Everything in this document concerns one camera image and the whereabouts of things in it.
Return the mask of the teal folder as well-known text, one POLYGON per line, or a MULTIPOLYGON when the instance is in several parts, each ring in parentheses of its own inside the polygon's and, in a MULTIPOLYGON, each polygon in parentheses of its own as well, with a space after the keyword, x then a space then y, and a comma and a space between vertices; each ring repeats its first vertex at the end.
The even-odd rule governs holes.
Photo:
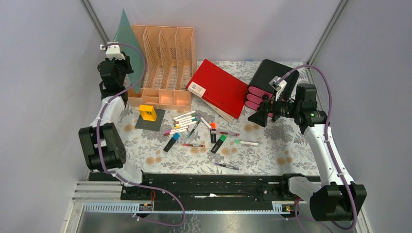
POLYGON ((146 60, 142 55, 141 47, 137 41, 137 38, 133 32, 132 26, 124 9, 122 10, 114 41, 132 46, 128 47, 121 45, 120 47, 121 50, 130 57, 130 64, 134 72, 129 74, 128 77, 131 81, 131 84, 135 84, 133 90, 136 93, 140 93, 142 79, 146 71, 146 60))

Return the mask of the red binder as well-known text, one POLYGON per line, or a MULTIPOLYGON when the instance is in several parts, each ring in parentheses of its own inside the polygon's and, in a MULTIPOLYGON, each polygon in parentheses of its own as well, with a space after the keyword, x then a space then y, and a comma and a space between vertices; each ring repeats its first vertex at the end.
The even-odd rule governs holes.
POLYGON ((186 89, 235 119, 244 107, 248 85, 205 59, 186 89))

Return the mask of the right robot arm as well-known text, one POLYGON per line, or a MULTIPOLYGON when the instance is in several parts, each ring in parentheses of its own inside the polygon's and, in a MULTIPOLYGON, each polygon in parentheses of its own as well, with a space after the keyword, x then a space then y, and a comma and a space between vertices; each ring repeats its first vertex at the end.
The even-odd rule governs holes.
POLYGON ((294 100, 285 100, 275 92, 247 94, 246 105, 256 112, 248 120, 266 127, 268 117, 292 118, 308 142, 320 174, 320 185, 304 175, 282 176, 279 195, 285 200, 298 196, 309 204, 316 221, 355 221, 366 199, 366 189, 347 173, 332 137, 326 112, 317 109, 317 89, 312 84, 298 84, 294 100))

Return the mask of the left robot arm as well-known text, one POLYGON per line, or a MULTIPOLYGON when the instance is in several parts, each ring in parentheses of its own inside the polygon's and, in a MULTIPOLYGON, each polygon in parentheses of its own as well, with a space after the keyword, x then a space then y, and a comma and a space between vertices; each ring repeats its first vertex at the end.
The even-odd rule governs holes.
POLYGON ((105 172, 132 187, 140 200, 149 197, 151 187, 143 182, 143 172, 129 165, 124 143, 116 123, 125 109, 128 94, 124 86, 127 74, 133 73, 129 56, 105 58, 97 66, 102 81, 99 84, 102 105, 94 121, 78 131, 87 167, 105 172))

